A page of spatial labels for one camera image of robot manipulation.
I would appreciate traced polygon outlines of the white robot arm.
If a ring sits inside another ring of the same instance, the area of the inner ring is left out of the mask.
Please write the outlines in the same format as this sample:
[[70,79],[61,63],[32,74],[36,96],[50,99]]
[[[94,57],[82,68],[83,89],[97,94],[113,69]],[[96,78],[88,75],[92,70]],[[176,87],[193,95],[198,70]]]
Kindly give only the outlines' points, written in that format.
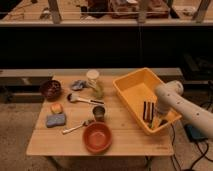
[[157,97],[154,114],[157,117],[165,117],[170,109],[173,109],[213,140],[213,114],[183,98],[183,85],[180,81],[159,84],[155,87],[154,93]]

